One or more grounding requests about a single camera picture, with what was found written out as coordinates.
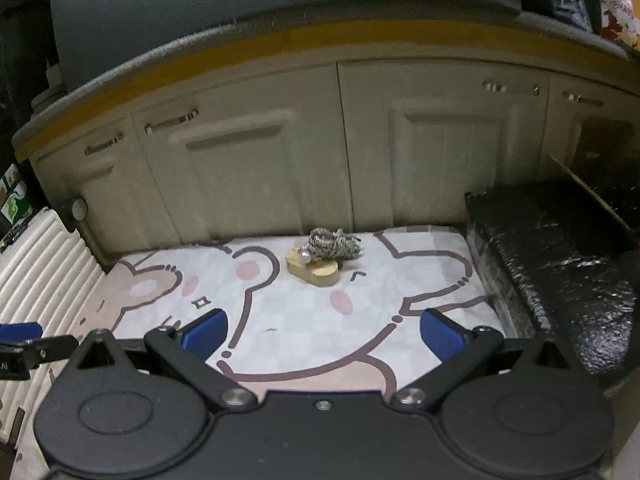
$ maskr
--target floor mat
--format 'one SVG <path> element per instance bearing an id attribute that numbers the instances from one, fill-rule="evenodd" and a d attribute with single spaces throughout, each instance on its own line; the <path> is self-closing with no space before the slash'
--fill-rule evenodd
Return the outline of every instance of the floor mat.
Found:
<path id="1" fill-rule="evenodd" d="M 105 327 L 117 338 L 136 338 L 220 308 L 228 335 L 207 363 L 259 397 L 267 389 L 380 390 L 388 399 L 440 364 L 420 338 L 425 308 L 466 328 L 501 330 L 458 232 L 424 226 L 360 238 L 362 256 L 345 262 L 327 288 L 286 269 L 284 255 L 304 237 L 132 254 L 96 288 L 71 333 L 82 338 Z M 28 431 L 12 478 L 33 478 L 19 470 L 38 469 L 32 438 Z"/>

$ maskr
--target cabinet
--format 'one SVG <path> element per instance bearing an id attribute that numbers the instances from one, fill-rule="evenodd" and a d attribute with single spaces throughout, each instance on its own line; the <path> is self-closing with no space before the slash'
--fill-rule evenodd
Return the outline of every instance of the cabinet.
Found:
<path id="1" fill-rule="evenodd" d="M 356 230 L 460 222 L 465 192 L 535 178 L 545 72 L 438 61 L 338 70 Z"/>
<path id="2" fill-rule="evenodd" d="M 52 206 L 86 200 L 79 228 L 106 260 L 180 244 L 129 118 L 40 158 L 36 171 Z"/>
<path id="3" fill-rule="evenodd" d="M 331 64 L 123 112 L 34 166 L 54 206 L 85 198 L 80 231 L 108 262 L 316 226 L 457 223 L 467 191 L 546 176 L 544 153 L 590 186 L 632 160 L 634 187 L 637 108 L 630 94 L 519 66 Z"/>
<path id="4" fill-rule="evenodd" d="M 182 96 L 134 122 L 184 242 L 353 227 L 334 64 Z"/>
<path id="5" fill-rule="evenodd" d="M 598 174 L 640 159 L 638 97 L 582 79 L 552 75 L 544 152 L 590 186 Z M 549 173 L 543 166 L 542 176 Z"/>

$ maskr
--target pearl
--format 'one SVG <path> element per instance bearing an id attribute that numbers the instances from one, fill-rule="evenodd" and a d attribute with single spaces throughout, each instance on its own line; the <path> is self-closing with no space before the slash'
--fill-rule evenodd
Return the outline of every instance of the pearl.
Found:
<path id="1" fill-rule="evenodd" d="M 311 262 L 311 252 L 308 249 L 302 249 L 298 253 L 298 257 L 303 264 L 308 264 Z"/>

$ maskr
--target cabinet handle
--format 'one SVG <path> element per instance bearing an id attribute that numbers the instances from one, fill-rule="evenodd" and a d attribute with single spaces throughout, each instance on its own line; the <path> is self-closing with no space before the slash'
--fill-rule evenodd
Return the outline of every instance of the cabinet handle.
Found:
<path id="1" fill-rule="evenodd" d="M 498 92 L 500 94 L 506 93 L 508 90 L 507 85 L 498 85 L 493 81 L 485 81 L 482 83 L 482 88 L 487 90 L 488 92 Z"/>
<path id="2" fill-rule="evenodd" d="M 189 121 L 193 121 L 199 114 L 200 112 L 196 108 L 194 108 L 188 114 L 181 115 L 180 117 L 168 119 L 158 124 L 147 124 L 145 126 L 145 132 L 147 135 L 150 135 L 152 133 L 159 132 L 160 130 L 171 128 L 172 126 L 178 126 L 179 124 L 188 123 Z"/>
<path id="3" fill-rule="evenodd" d="M 496 92 L 498 94 L 506 94 L 509 91 L 507 85 L 498 85 L 497 83 L 489 80 L 482 83 L 482 88 L 484 88 L 488 92 Z M 538 85 L 533 85 L 530 91 L 524 90 L 520 92 L 516 91 L 514 93 L 520 95 L 533 95 L 533 97 L 538 97 L 540 95 L 540 87 Z"/>
<path id="4" fill-rule="evenodd" d="M 101 152 L 102 150 L 106 150 L 107 148 L 113 146 L 114 144 L 117 144 L 123 139 L 124 139 L 124 134 L 120 132 L 115 137 L 113 137 L 113 139 L 105 140 L 104 142 L 100 144 L 96 144 L 95 146 L 88 146 L 84 150 L 84 154 L 89 156 L 89 155 L 93 155 L 94 153 Z"/>
<path id="5" fill-rule="evenodd" d="M 600 101 L 600 99 L 589 99 L 587 97 L 583 97 L 578 94 L 573 94 L 571 92 L 562 92 L 562 97 L 567 101 L 571 101 L 572 103 L 580 103 L 583 105 L 596 106 L 598 108 L 602 108 L 604 103 Z"/>

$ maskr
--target blue gripper pad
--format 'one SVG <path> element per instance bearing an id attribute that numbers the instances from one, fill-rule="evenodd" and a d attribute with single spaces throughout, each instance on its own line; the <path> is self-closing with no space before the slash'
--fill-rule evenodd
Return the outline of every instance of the blue gripper pad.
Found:
<path id="1" fill-rule="evenodd" d="M 27 339 L 40 339 L 42 327 L 39 323 L 7 323 L 0 324 L 0 341 L 21 343 Z"/>
<path id="2" fill-rule="evenodd" d="M 420 316 L 420 337 L 438 359 L 446 361 L 465 349 L 473 333 L 443 313 L 425 309 Z"/>
<path id="3" fill-rule="evenodd" d="M 175 333 L 185 350 L 206 361 L 226 340 L 229 323 L 226 314 L 214 308 Z"/>

